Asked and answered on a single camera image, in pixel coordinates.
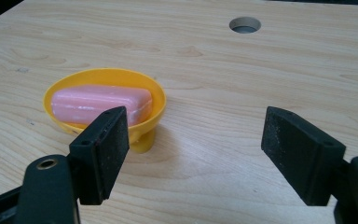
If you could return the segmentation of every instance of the hole in table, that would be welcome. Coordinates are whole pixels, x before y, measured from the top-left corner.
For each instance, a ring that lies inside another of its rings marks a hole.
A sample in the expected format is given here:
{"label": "hole in table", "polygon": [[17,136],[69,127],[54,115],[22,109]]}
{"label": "hole in table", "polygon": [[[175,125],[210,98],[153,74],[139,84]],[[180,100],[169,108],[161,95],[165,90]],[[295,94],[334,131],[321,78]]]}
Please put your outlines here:
{"label": "hole in table", "polygon": [[229,23],[229,28],[240,34],[250,34],[261,28],[261,22],[253,17],[239,17]]}

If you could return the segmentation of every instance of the wood grain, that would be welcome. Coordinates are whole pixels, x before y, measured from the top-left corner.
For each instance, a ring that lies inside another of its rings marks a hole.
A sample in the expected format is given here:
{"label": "wood grain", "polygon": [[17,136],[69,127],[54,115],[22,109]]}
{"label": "wood grain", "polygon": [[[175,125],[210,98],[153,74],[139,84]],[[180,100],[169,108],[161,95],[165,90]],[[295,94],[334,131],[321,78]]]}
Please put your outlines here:
{"label": "wood grain", "polygon": [[[228,28],[250,16],[261,29]],[[0,16],[0,194],[75,138],[46,115],[58,79],[95,67],[155,78],[168,97],[154,147],[130,152],[83,223],[334,223],[260,149],[267,106],[358,156],[358,7],[265,1],[24,1]]]}

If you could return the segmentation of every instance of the yellow soap dish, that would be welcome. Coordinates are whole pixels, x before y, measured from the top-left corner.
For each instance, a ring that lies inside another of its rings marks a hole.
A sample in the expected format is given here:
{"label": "yellow soap dish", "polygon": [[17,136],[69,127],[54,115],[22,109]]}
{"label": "yellow soap dish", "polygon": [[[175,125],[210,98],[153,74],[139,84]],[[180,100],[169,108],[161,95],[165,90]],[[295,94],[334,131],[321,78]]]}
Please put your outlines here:
{"label": "yellow soap dish", "polygon": [[86,84],[143,88],[150,91],[153,105],[149,118],[129,127],[130,149],[145,153],[154,144],[155,127],[162,118],[166,105],[164,90],[153,78],[139,72],[121,68],[95,68],[74,73],[54,83],[45,93],[43,105],[46,113],[67,133],[79,134],[86,125],[64,123],[55,119],[51,109],[51,98],[56,91]]}

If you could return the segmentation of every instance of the screw hole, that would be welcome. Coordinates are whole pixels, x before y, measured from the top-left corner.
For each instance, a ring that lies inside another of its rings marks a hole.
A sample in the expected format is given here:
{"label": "screw hole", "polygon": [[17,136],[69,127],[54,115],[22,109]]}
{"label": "screw hole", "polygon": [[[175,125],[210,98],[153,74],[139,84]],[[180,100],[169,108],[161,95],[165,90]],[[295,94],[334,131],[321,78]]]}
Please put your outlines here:
{"label": "screw hole", "polygon": [[261,22],[253,17],[239,17],[229,23],[229,28],[239,34],[250,34],[261,28]]}
{"label": "screw hole", "polygon": [[45,161],[41,161],[39,164],[37,164],[36,168],[38,170],[47,170],[55,165],[57,165],[58,161],[55,159],[48,159]]}

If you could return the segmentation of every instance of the soap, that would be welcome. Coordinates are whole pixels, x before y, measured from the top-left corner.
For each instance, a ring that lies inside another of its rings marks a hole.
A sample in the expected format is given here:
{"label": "soap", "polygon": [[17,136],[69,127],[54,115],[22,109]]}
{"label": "soap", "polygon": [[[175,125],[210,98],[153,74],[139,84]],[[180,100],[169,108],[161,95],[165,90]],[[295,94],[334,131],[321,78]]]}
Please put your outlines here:
{"label": "soap", "polygon": [[126,106],[128,125],[145,121],[152,111],[150,91],[140,88],[82,85],[56,91],[51,99],[54,117],[62,122],[91,124],[105,110]]}

